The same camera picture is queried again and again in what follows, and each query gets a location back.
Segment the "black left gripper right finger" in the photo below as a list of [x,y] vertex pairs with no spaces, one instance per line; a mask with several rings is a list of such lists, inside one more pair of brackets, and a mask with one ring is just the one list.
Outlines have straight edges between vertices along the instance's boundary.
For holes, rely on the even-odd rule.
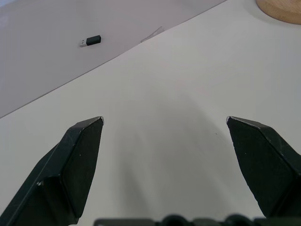
[[301,217],[301,155],[272,127],[230,116],[243,177],[266,217]]

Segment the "round wooden object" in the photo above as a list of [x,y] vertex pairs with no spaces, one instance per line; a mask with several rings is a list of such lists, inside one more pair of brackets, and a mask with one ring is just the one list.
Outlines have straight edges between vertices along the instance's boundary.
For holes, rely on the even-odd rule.
[[256,0],[256,4],[274,19],[301,25],[301,0]]

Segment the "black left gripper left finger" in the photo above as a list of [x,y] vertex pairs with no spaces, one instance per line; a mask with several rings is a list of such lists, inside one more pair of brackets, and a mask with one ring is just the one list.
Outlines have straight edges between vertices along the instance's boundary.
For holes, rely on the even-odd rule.
[[95,174],[103,117],[70,127],[32,169],[0,226],[70,226],[81,218]]

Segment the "black USB dongle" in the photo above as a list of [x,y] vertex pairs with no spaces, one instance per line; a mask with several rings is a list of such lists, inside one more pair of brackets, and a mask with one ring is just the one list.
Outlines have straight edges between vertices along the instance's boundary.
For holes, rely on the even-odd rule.
[[79,46],[80,47],[85,47],[85,46],[95,45],[95,44],[101,43],[101,39],[102,38],[101,38],[100,35],[89,37],[89,38],[86,38],[84,40],[81,40],[80,43],[79,43]]

